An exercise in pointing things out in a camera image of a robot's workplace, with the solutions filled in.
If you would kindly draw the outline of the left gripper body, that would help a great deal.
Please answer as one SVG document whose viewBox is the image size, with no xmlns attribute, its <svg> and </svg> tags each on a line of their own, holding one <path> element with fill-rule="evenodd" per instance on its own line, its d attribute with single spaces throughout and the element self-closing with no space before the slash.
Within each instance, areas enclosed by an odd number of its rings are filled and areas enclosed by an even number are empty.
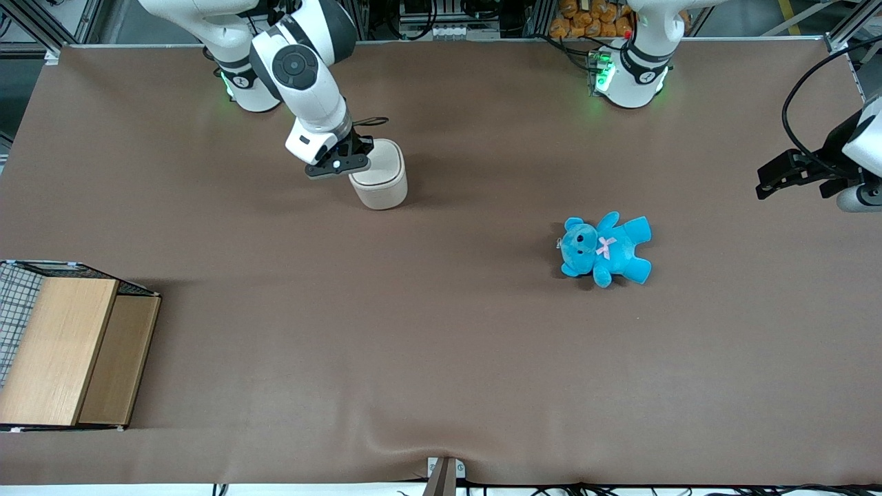
<svg viewBox="0 0 882 496">
<path fill-rule="evenodd" d="M 881 200 L 881 96 L 873 94 L 863 109 L 828 133 L 821 156 L 842 170 L 820 185 L 823 198 Z"/>
</svg>

